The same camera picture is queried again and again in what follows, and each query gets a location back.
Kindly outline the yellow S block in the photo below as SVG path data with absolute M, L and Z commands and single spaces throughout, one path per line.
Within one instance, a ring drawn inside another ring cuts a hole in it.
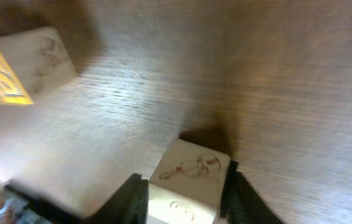
M 78 76 L 53 27 L 0 37 L 0 104 L 33 105 L 40 94 Z

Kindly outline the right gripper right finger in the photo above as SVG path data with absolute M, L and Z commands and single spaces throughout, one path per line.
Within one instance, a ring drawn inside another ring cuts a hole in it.
M 238 162 L 232 160 L 220 203 L 220 218 L 230 224 L 285 224 L 256 192 L 239 171 Z

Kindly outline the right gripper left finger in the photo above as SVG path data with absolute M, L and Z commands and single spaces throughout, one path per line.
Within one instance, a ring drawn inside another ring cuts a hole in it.
M 140 174 L 132 174 L 94 214 L 85 218 L 53 203 L 25 186 L 10 180 L 4 190 L 27 202 L 30 210 L 50 223 L 118 223 L 146 224 L 149 182 Z

